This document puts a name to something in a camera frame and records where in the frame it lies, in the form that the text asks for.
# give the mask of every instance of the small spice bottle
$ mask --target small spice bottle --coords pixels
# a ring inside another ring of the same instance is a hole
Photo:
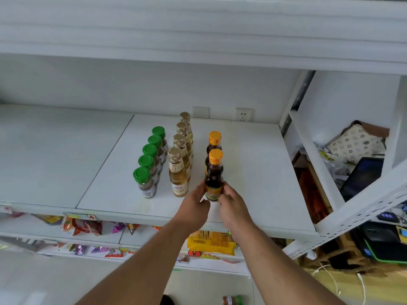
[[[168,149],[169,173],[174,195],[184,197],[188,193],[188,182],[181,150],[176,147]]]
[[[154,158],[151,155],[142,155],[138,159],[138,164],[140,167],[146,167],[150,170],[150,176],[153,180],[153,184],[157,187],[158,180],[160,179],[155,169]]]
[[[156,126],[153,128],[151,131],[153,135],[159,135],[161,137],[162,141],[162,148],[164,150],[165,156],[167,156],[168,153],[168,145],[167,145],[167,140],[165,139],[165,129],[162,126]]]
[[[164,164],[165,162],[165,153],[164,149],[162,148],[162,140],[159,135],[152,135],[148,139],[148,142],[154,144],[157,147],[158,151],[158,158],[160,159],[160,163]]]
[[[188,178],[188,181],[191,179],[191,169],[189,167],[189,156],[188,156],[188,151],[185,146],[185,137],[181,134],[175,134],[174,135],[174,146],[179,148],[181,150],[181,157],[182,160],[184,161],[184,168],[186,169],[186,175]]]
[[[180,121],[186,123],[188,125],[188,136],[189,142],[191,143],[191,157],[194,157],[194,135],[192,134],[191,128],[191,116],[188,112],[181,112],[180,113]]]
[[[205,176],[208,173],[208,164],[209,164],[209,152],[213,149],[222,149],[221,147],[222,134],[218,131],[213,131],[209,133],[209,145],[206,148],[207,157],[205,159]]]
[[[206,198],[216,201],[222,194],[223,189],[223,152],[220,149],[213,149],[209,152],[208,174],[205,178]]]
[[[241,295],[235,297],[228,295],[223,297],[223,305],[243,305],[243,298]]]
[[[151,199],[155,195],[155,186],[150,176],[150,170],[146,167],[137,168],[133,172],[133,177],[141,189],[144,198]]]
[[[154,165],[157,173],[160,173],[162,170],[160,159],[158,158],[157,147],[154,144],[146,144],[143,146],[143,154],[151,155],[154,158]]]
[[[188,156],[189,156],[189,167],[192,169],[192,149],[191,149],[191,143],[189,141],[189,134],[188,134],[188,125],[184,122],[180,122],[177,124],[177,133],[181,134],[185,137],[185,145],[186,149],[188,151]]]

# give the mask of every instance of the soy sauce bottle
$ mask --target soy sauce bottle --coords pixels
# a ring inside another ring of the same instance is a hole
[[[222,134],[217,131],[209,133],[209,145],[206,148],[206,160],[205,160],[205,177],[208,174],[208,164],[209,164],[209,152],[213,149],[222,149],[221,147]]]
[[[205,177],[206,198],[217,201],[223,189],[223,152],[213,149],[209,152],[208,174]]]

